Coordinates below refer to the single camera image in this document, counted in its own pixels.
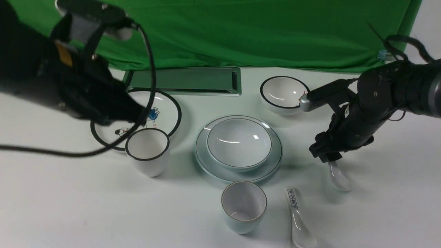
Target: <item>white tabletop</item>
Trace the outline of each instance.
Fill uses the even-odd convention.
[[[423,5],[420,14],[428,9]],[[423,24],[419,17],[415,25]],[[439,57],[431,44],[429,52]],[[173,95],[182,123],[172,137],[170,168],[158,178],[140,174],[115,151],[87,159],[0,152],[0,247],[293,247],[285,186],[302,193],[303,219],[319,247],[439,247],[440,120],[407,114],[387,122],[373,144],[344,154],[341,168],[355,189],[337,194],[327,187],[326,165],[308,151],[315,135],[327,129],[331,109],[292,117],[263,109],[259,86],[275,75],[298,78],[311,89],[354,77],[244,68],[240,97]],[[284,142],[283,165],[260,184],[267,213],[247,235],[224,225],[220,198],[226,185],[210,179],[193,158],[204,124],[229,114],[268,122]],[[6,95],[0,95],[0,116],[1,143],[71,151],[100,147],[88,122]]]

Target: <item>cartoon drawing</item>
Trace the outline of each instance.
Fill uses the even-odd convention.
[[[115,130],[115,134],[119,135],[121,137],[121,135],[123,135],[125,132],[127,132],[130,128],[121,128],[121,129],[117,129]]]
[[[150,111],[149,116],[147,117],[147,121],[152,121],[155,122],[155,120],[158,118],[159,115],[159,111],[158,108],[152,108],[152,111]],[[138,129],[141,128],[147,128],[147,124],[146,125],[142,125],[140,126]],[[120,128],[120,129],[116,129],[115,130],[115,134],[118,135],[119,137],[121,137],[125,132],[127,132],[130,128]]]
[[[152,111],[150,111],[147,121],[155,122],[155,120],[158,118],[158,115],[159,115],[158,108],[152,108]]]

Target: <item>black cable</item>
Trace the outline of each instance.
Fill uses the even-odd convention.
[[[114,142],[110,143],[108,146],[105,146],[101,149],[90,151],[90,152],[73,153],[73,152],[40,149],[40,148],[34,148],[34,147],[20,147],[20,146],[10,146],[10,145],[0,145],[0,150],[39,153],[39,154],[46,154],[46,155],[53,155],[53,156],[60,156],[60,157],[69,157],[69,158],[86,158],[86,157],[92,157],[95,155],[102,154],[102,153],[112,149],[113,147],[117,146],[118,144],[123,142],[125,139],[127,139],[133,132],[135,132],[136,129],[138,129],[138,127],[141,125],[143,120],[145,121],[147,116],[150,114],[150,111],[153,106],[153,101],[155,99],[155,93],[156,93],[156,67],[155,67],[155,61],[153,59],[152,47],[150,45],[150,42],[149,42],[149,39],[147,37],[146,32],[144,31],[142,26],[138,23],[132,23],[132,28],[134,28],[138,32],[140,32],[141,36],[144,40],[144,44],[146,46],[146,50],[147,50],[147,53],[149,56],[151,78],[152,78],[152,86],[150,89],[149,102],[147,103],[147,106],[144,108],[144,110],[141,112],[139,119],[135,122],[133,127],[131,127],[124,135],[119,137]]]
[[[400,121],[400,120],[404,119],[405,115],[406,115],[406,111],[403,111],[403,115],[400,117],[400,119],[398,119],[398,120],[391,120],[391,119],[389,119],[389,120],[390,121]]]
[[[420,56],[422,57],[422,59],[424,61],[426,61],[427,63],[432,63],[433,61],[435,61],[434,58],[432,58],[432,56],[429,55],[429,53],[427,52],[426,48],[424,47],[424,45],[417,39],[409,37],[409,36],[405,36],[405,35],[389,35],[384,42],[384,45],[386,47],[387,50],[389,50],[391,53],[392,51],[394,51],[396,54],[400,55],[401,57],[403,57],[405,60],[409,60],[407,55],[398,50],[397,48],[393,47],[392,44],[390,44],[390,41],[400,41],[400,42],[404,42],[407,44],[410,44],[412,46],[414,46]]]

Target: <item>green backdrop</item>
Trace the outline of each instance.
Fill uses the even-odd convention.
[[[383,36],[409,34],[422,0],[108,0],[141,23],[159,68],[295,67],[359,72],[377,61]],[[48,35],[54,0],[10,0]],[[148,68],[142,39],[103,38],[98,52],[121,70]]]

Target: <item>ceramic spoon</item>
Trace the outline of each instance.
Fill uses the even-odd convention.
[[[289,209],[291,211],[291,235],[292,242],[299,248],[314,248],[317,239],[311,234],[300,216],[298,198],[295,188],[286,188],[285,195],[288,198]]]
[[[352,182],[338,168],[337,162],[328,162],[329,181],[336,190],[352,191]]]

